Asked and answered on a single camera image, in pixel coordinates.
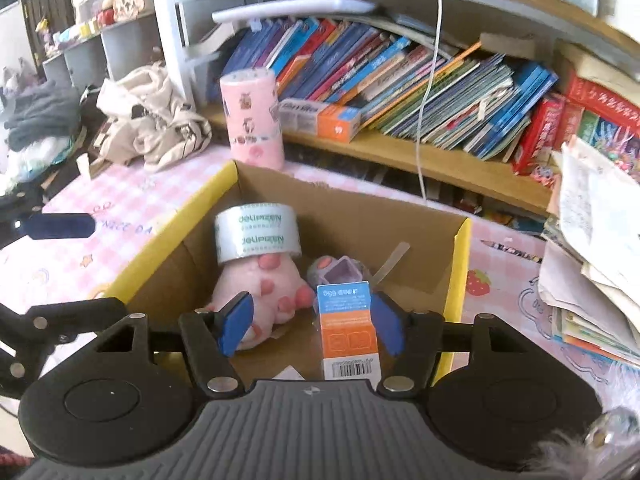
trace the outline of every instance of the pencil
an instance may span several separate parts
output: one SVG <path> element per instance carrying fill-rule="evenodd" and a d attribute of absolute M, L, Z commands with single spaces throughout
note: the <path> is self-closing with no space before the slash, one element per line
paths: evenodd
<path fill-rule="evenodd" d="M 526 253 L 525 251 L 514 249 L 513 247 L 502 245 L 497 242 L 490 242 L 488 240 L 480 240 L 480 241 L 483 244 L 485 244 L 487 247 L 491 247 L 492 249 L 502 251 L 503 253 L 513 254 L 514 256 L 519 256 L 521 258 L 524 258 L 525 260 L 529 260 L 530 262 L 534 262 L 537 264 L 542 263 L 542 258 L 540 256 L 534 256 L 533 254 L 529 254 L 529 253 Z"/>

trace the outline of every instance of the small product box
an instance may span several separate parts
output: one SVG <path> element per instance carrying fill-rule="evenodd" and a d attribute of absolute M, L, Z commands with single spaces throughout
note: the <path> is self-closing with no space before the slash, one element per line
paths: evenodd
<path fill-rule="evenodd" d="M 360 110 L 348 106 L 293 98 L 280 103 L 280 126 L 285 132 L 350 142 L 358 132 L 360 120 Z"/>
<path fill-rule="evenodd" d="M 382 373 L 369 283 L 319 285 L 318 307 L 325 380 L 368 379 L 375 390 Z"/>

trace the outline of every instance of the gray cloth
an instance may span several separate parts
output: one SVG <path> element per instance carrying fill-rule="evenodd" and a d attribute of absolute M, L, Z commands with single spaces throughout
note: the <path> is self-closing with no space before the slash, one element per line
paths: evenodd
<path fill-rule="evenodd" d="M 80 125 L 80 98 L 73 89 L 44 85 L 15 100 L 15 111 L 4 123 L 14 152 L 46 137 L 73 137 Z"/>

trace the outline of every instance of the white cable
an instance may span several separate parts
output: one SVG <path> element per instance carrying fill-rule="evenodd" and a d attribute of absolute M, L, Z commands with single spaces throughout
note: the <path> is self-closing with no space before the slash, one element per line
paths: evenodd
<path fill-rule="evenodd" d="M 424 189 L 424 177 L 422 176 L 422 166 L 420 164 L 420 138 L 422 137 L 422 113 L 424 112 L 424 106 L 427 104 L 429 94 L 431 93 L 431 86 L 433 85 L 433 77 L 436 70 L 436 62 L 438 60 L 438 49 L 440 48 L 440 28 L 442 27 L 442 0 L 438 0 L 438 22 L 436 24 L 436 38 L 434 41 L 433 60 L 431 61 L 431 71 L 429 73 L 429 83 L 427 84 L 427 91 L 424 93 L 422 102 L 420 103 L 420 111 L 418 112 L 418 125 L 415 132 L 415 165 L 418 168 L 418 180 L 420 181 L 420 192 L 422 193 L 422 199 L 427 200 L 427 192 Z"/>

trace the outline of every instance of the strawberry print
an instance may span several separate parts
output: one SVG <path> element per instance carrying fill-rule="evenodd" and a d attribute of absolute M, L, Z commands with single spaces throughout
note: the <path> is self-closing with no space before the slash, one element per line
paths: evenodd
<path fill-rule="evenodd" d="M 491 280 L 482 270 L 470 270 L 466 274 L 466 291 L 472 296 L 484 296 L 491 291 Z"/>

